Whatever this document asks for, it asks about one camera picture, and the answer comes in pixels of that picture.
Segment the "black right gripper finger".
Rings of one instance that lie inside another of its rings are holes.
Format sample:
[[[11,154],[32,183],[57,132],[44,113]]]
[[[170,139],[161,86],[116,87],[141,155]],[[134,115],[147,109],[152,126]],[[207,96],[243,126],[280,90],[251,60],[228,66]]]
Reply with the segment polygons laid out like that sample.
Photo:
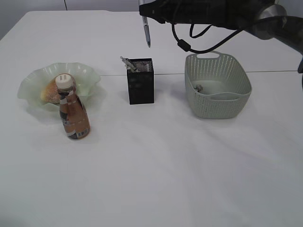
[[[161,13],[163,1],[140,1],[139,14],[142,17],[151,18],[160,24],[165,24],[166,21]]]

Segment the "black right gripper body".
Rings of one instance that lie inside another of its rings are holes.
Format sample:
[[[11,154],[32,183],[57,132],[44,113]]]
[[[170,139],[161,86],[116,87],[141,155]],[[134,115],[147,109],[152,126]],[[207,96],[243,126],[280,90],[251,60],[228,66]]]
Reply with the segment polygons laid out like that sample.
[[[140,1],[163,1],[161,13],[166,23],[227,27],[227,3],[225,0]]]

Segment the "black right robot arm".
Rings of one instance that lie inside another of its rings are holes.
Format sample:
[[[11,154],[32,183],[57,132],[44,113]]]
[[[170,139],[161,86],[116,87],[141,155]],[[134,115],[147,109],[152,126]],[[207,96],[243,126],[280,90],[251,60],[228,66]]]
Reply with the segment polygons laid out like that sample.
[[[261,40],[275,38],[303,52],[303,19],[288,16],[285,8],[273,0],[141,0],[139,13],[143,19],[170,23],[177,45],[185,52],[214,51],[242,31]],[[195,50],[178,37],[176,24],[190,24],[189,36],[193,39],[203,36],[213,26],[233,33],[213,47]]]

